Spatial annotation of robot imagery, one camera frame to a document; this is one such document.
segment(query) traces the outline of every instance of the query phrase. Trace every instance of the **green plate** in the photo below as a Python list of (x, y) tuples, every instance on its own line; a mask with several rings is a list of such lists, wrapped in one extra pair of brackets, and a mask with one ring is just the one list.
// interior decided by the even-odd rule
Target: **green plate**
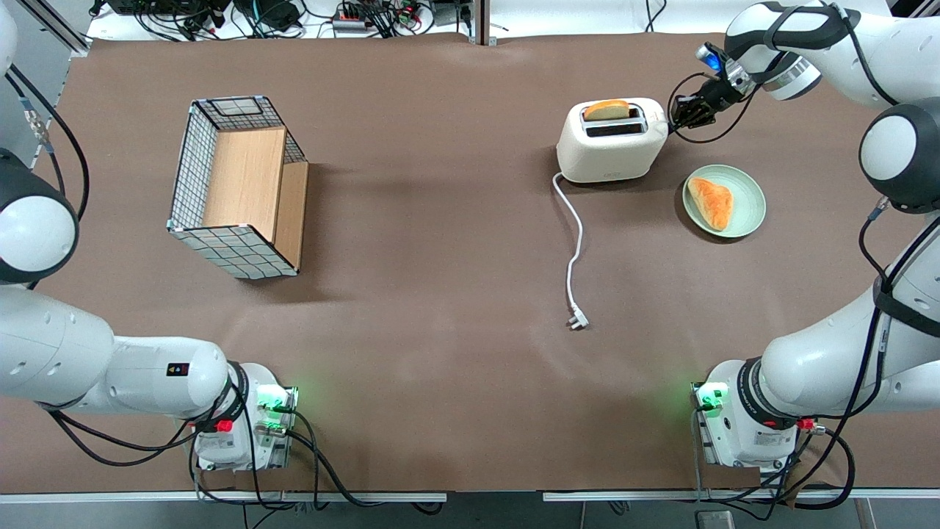
[[(734, 207), (731, 210), (731, 221), (728, 227), (722, 231), (713, 229), (705, 222), (702, 215), (698, 212), (696, 202), (692, 200), (692, 193), (689, 192), (689, 180), (693, 177), (704, 178), (715, 184), (727, 187), (734, 197)], [(685, 179), (682, 185), (682, 205), (685, 211), (692, 218), (699, 228), (719, 237), (733, 239), (735, 237), (744, 237), (755, 231), (764, 216), (767, 215), (767, 200), (763, 196), (763, 191), (754, 179), (746, 172), (733, 168), (731, 166), (705, 166), (698, 168)]]

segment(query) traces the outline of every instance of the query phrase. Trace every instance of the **bread slice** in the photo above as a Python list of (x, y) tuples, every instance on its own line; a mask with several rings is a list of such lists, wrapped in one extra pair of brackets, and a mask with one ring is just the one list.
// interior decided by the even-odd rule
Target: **bread slice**
[(585, 121), (625, 120), (630, 117), (630, 104), (619, 99), (601, 101), (585, 108)]
[(713, 230), (721, 232), (728, 227), (734, 208), (734, 197), (727, 187), (695, 177), (689, 180), (689, 192), (692, 194), (692, 200), (696, 202), (698, 212)]

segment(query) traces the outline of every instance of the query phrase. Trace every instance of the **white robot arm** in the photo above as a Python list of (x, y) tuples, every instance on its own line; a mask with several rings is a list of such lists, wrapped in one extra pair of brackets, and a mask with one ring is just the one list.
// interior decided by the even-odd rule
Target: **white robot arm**
[[(16, 41), (0, 1), (0, 74)], [(78, 238), (63, 194), (0, 149), (0, 395), (54, 416), (155, 413), (192, 422), (203, 469), (286, 465), (297, 392), (268, 369), (227, 361), (202, 340), (115, 336), (98, 316), (32, 290), (69, 260)]]
[(709, 374), (696, 396), (707, 408), (720, 405), (704, 421), (712, 462), (778, 469), (793, 452), (796, 421), (843, 415), (854, 393), (854, 409), (875, 392), (866, 411), (940, 408), (937, 40), (938, 19), (893, 19), (822, 2), (756, 4), (728, 27), (729, 64), (736, 61), (751, 86), (775, 99), (800, 97), (825, 77), (853, 101), (887, 108), (859, 149), (863, 172), (886, 197), (869, 218), (890, 202), (926, 214), (928, 225), (887, 269), (888, 281), (876, 281), (819, 323), (773, 340), (762, 357), (725, 361)]

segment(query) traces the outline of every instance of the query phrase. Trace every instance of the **wooden board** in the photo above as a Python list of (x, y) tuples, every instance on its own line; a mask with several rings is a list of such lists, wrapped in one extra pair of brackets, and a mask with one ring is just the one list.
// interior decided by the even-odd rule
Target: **wooden board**
[(304, 241), (308, 169), (307, 162), (284, 165), (281, 173), (281, 197), (277, 206), (277, 228), (274, 232), (274, 247), (298, 269)]
[(274, 240), (286, 135), (285, 127), (219, 133), (203, 226), (250, 224)]

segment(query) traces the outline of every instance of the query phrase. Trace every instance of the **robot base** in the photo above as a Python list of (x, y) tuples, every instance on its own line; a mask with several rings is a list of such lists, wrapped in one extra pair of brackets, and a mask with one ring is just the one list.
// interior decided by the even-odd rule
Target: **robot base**
[[(196, 438), (196, 455), (200, 469), (247, 471), (252, 469), (253, 464), (256, 470), (287, 466), (291, 438), (283, 432), (293, 427), (294, 415), (291, 412), (297, 408), (297, 389), (281, 388), (274, 374), (262, 365), (243, 363), (241, 368), (248, 382), (245, 410), (232, 421), (229, 431), (199, 434)], [(233, 380), (239, 379), (237, 373), (231, 375)], [(269, 395), (259, 395), (259, 387), (265, 390), (276, 387), (282, 391), (276, 404), (279, 410), (286, 411), (271, 410), (265, 402), (270, 398)]]
[(702, 411), (700, 431), (705, 460), (727, 467), (759, 467), (773, 473), (793, 452), (796, 427), (774, 430), (747, 414), (738, 396), (738, 372), (744, 361), (718, 364), (708, 381), (694, 387), (699, 405), (720, 403), (720, 409)]

